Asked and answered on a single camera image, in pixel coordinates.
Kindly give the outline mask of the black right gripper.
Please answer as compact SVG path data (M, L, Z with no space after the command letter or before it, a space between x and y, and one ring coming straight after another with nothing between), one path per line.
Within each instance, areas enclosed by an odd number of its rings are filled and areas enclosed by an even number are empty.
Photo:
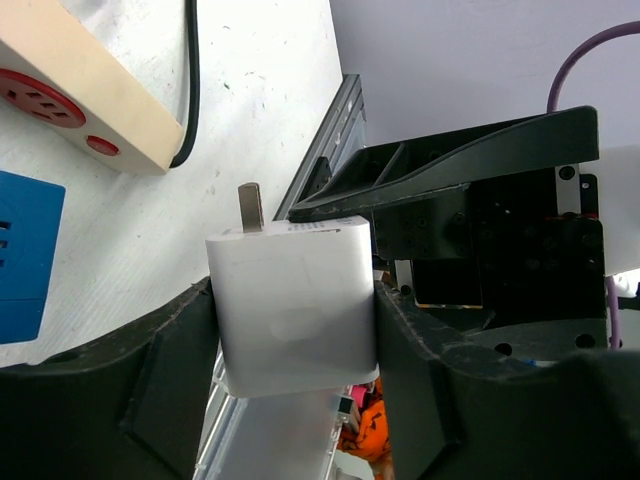
M580 175L579 211L560 214L554 172L542 170L598 157L591 106L381 144L357 150L288 218L306 223L379 210L372 215L375 254L407 262L400 292L443 317L467 310L487 329L603 321L597 179Z

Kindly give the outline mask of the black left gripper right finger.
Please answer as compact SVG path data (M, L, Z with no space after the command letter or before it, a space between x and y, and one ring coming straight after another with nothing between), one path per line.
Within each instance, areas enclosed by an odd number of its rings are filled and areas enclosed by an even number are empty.
M375 286L377 356L399 479L635 479L639 356L548 367L504 356Z

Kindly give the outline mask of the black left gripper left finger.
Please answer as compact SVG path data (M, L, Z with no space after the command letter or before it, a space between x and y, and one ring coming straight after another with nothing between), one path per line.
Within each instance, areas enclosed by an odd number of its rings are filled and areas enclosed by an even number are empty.
M5 479L190 479L217 356L208 279L37 365L1 371Z

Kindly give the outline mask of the white usb charger plug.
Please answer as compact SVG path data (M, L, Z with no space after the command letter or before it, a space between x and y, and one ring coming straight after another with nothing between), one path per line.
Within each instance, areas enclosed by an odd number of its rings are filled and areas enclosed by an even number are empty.
M373 381L370 226L360 216L265 222L238 188L242 227L206 241L227 387L240 398Z

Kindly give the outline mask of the beige red power strip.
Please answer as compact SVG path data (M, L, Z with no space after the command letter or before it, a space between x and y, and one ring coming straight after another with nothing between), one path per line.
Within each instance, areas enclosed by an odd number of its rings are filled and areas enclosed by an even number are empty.
M1 98L110 168L163 175L184 129L58 1L1 4Z

